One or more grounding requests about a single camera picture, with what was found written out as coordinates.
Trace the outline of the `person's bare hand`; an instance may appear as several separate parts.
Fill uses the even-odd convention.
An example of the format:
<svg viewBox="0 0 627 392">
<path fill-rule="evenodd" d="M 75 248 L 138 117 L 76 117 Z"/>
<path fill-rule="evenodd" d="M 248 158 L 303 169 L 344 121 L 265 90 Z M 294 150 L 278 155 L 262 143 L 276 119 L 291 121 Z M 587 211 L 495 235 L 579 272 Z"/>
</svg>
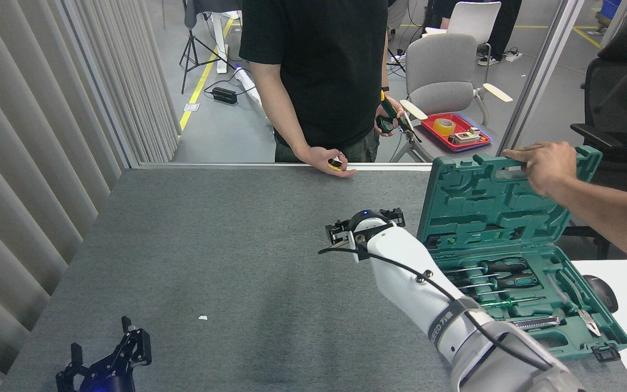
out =
<svg viewBox="0 0 627 392">
<path fill-rule="evenodd" d="M 562 180 L 577 179 L 577 152 L 567 142 L 537 142 L 520 149 L 505 149 L 503 155 L 525 165 L 532 188 L 551 196 Z"/>
</svg>

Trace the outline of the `person's right hand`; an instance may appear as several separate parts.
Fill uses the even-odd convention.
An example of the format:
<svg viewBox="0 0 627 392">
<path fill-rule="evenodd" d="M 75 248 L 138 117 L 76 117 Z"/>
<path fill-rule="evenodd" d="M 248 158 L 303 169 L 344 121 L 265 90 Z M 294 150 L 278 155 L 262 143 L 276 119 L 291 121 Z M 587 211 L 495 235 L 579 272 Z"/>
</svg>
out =
<svg viewBox="0 0 627 392">
<path fill-rule="evenodd" d="M 356 169 L 347 169 L 348 159 L 336 149 L 324 149 L 321 147 L 310 147 L 304 150 L 301 158 L 303 163 L 307 163 L 312 167 L 316 167 L 321 172 L 337 177 L 351 177 L 358 173 Z M 341 161 L 341 170 L 334 169 L 329 165 L 329 160 L 338 159 Z"/>
</svg>

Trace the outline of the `person's left hand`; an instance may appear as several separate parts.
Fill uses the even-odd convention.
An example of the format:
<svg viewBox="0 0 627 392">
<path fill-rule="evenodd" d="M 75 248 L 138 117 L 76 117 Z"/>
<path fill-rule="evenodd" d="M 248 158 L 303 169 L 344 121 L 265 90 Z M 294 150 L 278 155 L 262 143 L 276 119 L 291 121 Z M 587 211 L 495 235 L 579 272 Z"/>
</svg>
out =
<svg viewBox="0 0 627 392">
<path fill-rule="evenodd" d="M 395 129 L 408 129 L 403 107 L 382 91 L 381 102 L 376 109 L 374 128 L 381 136 L 391 136 Z"/>
</svg>

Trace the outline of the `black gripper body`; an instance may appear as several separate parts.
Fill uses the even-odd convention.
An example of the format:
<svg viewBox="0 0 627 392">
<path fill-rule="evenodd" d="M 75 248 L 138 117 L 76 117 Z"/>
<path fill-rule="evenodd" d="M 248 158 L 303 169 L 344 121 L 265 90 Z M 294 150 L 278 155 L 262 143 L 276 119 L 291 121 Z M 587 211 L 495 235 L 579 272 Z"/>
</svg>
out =
<svg viewBox="0 0 627 392">
<path fill-rule="evenodd" d="M 386 218 L 380 211 L 359 211 L 349 222 L 349 231 L 355 234 L 362 234 L 372 229 L 381 230 L 393 226 L 390 219 Z"/>
<path fill-rule="evenodd" d="M 94 363 L 79 391 L 129 391 L 128 362 L 109 359 Z"/>
</svg>

